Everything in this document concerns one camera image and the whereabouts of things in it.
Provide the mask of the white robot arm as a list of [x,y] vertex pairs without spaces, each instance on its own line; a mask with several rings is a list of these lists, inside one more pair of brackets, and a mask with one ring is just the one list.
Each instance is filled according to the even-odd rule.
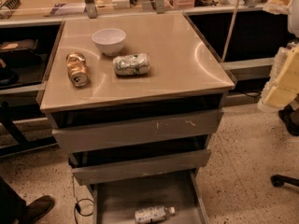
[[[299,0],[269,0],[263,7],[268,13],[288,16],[288,31],[299,37]],[[299,47],[279,48],[265,84],[259,106],[281,110],[299,94]]]

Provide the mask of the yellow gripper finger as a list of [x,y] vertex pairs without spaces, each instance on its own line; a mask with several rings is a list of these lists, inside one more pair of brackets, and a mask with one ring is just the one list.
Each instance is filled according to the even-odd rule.
[[281,71],[274,80],[264,102],[275,108],[283,108],[299,94],[299,48],[291,49]]
[[288,15],[290,7],[291,0],[268,0],[263,6],[263,11],[275,15]]

